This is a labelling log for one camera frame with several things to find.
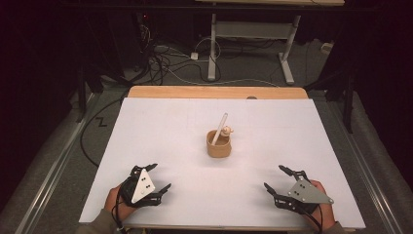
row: desk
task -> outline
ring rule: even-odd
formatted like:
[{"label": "desk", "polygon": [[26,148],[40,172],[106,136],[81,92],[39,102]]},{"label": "desk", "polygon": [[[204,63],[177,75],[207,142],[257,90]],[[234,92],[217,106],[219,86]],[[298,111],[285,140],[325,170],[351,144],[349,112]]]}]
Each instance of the desk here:
[{"label": "desk", "polygon": [[[217,3],[238,3],[238,4],[272,4],[272,5],[316,5],[323,7],[343,6],[344,0],[197,0]],[[266,38],[266,39],[286,39],[285,50],[279,53],[279,60],[282,66],[285,82],[288,85],[294,84],[291,69],[288,65],[288,55],[294,42],[295,33],[301,16],[295,16],[293,23],[268,23],[268,22],[244,22],[244,21],[217,21],[216,14],[212,14],[210,33],[210,53],[208,64],[208,76],[210,81],[215,80],[216,37],[243,37],[243,38]]]},{"label": "desk", "polygon": [[[245,99],[251,96],[262,99]],[[214,159],[207,155],[206,134],[216,129],[224,111],[229,114],[226,124],[235,130],[233,150],[228,158]],[[263,185],[267,182],[285,195],[295,183],[278,169],[285,165],[323,182],[343,226],[365,227],[314,103],[301,89],[133,87],[80,222],[94,220],[109,188],[122,182],[134,165],[152,163],[159,164],[150,172],[155,185],[172,187],[160,206],[140,209],[125,220],[126,226],[306,229],[300,215],[274,206]]]}]

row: human hand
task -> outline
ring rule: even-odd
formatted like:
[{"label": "human hand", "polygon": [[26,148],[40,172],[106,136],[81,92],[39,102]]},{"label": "human hand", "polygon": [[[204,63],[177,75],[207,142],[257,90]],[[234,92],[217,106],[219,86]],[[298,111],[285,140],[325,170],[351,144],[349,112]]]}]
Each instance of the human hand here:
[{"label": "human hand", "polygon": [[[121,185],[118,185],[115,188],[110,189],[109,194],[107,195],[106,202],[104,204],[104,209],[110,212],[111,214],[115,215],[115,209],[113,209],[116,205],[116,197],[118,195],[119,189]],[[123,203],[122,196],[119,198],[119,205],[118,205],[118,217],[120,221],[123,221],[129,217],[137,208],[128,207],[125,203]]]},{"label": "human hand", "polygon": [[[322,193],[325,193],[325,189],[322,184],[318,181],[311,180],[311,184],[317,188]],[[316,210],[311,214],[311,216],[319,223],[322,224],[322,230],[327,230],[328,228],[332,227],[335,224],[333,207],[331,204],[319,204]],[[314,230],[319,231],[317,225],[309,219],[306,215],[303,217],[307,220],[307,222],[313,227]]]}]

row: gray carpet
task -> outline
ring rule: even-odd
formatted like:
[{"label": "gray carpet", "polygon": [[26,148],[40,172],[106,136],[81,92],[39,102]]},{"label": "gray carpet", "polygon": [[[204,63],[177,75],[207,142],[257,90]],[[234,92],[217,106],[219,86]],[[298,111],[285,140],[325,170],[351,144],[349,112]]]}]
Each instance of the gray carpet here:
[{"label": "gray carpet", "polygon": [[[296,79],[294,86],[302,87],[317,80],[327,59],[326,55],[319,52],[320,45],[321,42],[315,41],[311,44],[292,47],[289,64]],[[237,49],[234,45],[227,45],[228,47]],[[245,51],[236,58],[225,58],[236,56],[238,54],[236,49],[223,50],[221,59],[218,60],[221,72],[221,79],[218,82],[248,79],[222,85],[268,86],[267,83],[263,82],[270,82],[275,86],[285,86],[280,64],[276,57],[276,53],[282,51],[282,48],[283,43],[276,42],[266,49],[250,48],[251,51]],[[186,58],[172,56],[168,56],[168,58],[175,63],[186,60]],[[201,72],[206,78],[207,64],[205,62],[193,63],[201,67]],[[128,69],[127,73],[128,76],[135,74],[132,69]],[[175,71],[175,75],[184,81],[206,84],[200,79],[197,66],[182,67]],[[190,85],[179,79],[168,74],[164,77],[164,85]],[[103,94],[94,96],[93,101],[90,101],[89,117],[111,101],[121,98],[126,90],[110,82],[104,84]],[[342,106],[340,101],[327,102],[323,91],[309,92],[309,96],[316,103],[321,121],[366,223],[367,228],[358,230],[357,233],[409,233],[410,230],[413,230],[413,216],[410,213],[410,209],[413,207],[412,192],[377,137],[368,117],[365,116],[357,94],[352,116],[354,130],[352,135],[346,133],[340,121]],[[92,119],[85,130],[83,137],[85,151],[97,163],[103,155],[120,106],[120,102],[117,101],[101,111],[96,117],[102,117],[102,119]],[[77,114],[78,110],[74,108],[36,156],[15,195],[0,215],[0,233],[16,232],[49,170],[78,127],[78,124],[75,123]],[[79,137],[76,138],[67,155],[67,163],[64,164],[61,176],[57,177],[58,182],[51,191],[52,196],[47,202],[47,206],[44,210],[39,211],[41,215],[39,215],[37,222],[35,221],[32,233],[73,233],[79,225],[78,219],[94,181],[96,167],[82,152]],[[367,170],[373,177],[365,175],[366,168],[359,165],[360,158],[368,165]],[[384,201],[388,202],[390,214],[383,213],[377,208],[378,201],[375,197],[377,191],[385,197]],[[387,221],[393,222],[392,216],[395,217],[396,223],[388,224]]]}]

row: white board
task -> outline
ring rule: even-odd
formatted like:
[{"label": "white board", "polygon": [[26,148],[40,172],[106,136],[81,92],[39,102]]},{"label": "white board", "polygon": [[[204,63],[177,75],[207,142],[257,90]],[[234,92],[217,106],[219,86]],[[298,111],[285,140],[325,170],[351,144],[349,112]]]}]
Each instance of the white board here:
[{"label": "white board", "polygon": [[[224,113],[234,129],[232,152],[211,158],[206,135]],[[295,179],[279,169],[284,165],[322,182],[344,227],[365,227],[311,99],[126,98],[80,222],[94,220],[133,166],[153,163],[157,191],[172,186],[160,206],[139,209],[125,225],[307,228],[299,214],[276,208],[263,185],[286,195]]]}]

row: gray sleeve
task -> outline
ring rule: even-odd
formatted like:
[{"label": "gray sleeve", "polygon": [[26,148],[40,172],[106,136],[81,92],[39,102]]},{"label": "gray sleeve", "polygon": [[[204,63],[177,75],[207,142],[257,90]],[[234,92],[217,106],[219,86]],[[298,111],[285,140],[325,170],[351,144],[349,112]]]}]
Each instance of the gray sleeve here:
[{"label": "gray sleeve", "polygon": [[113,234],[116,230],[116,222],[112,214],[105,209],[89,225],[82,225],[76,230],[76,234]]},{"label": "gray sleeve", "polygon": [[334,226],[322,231],[322,234],[347,234],[340,222],[336,222]]}]

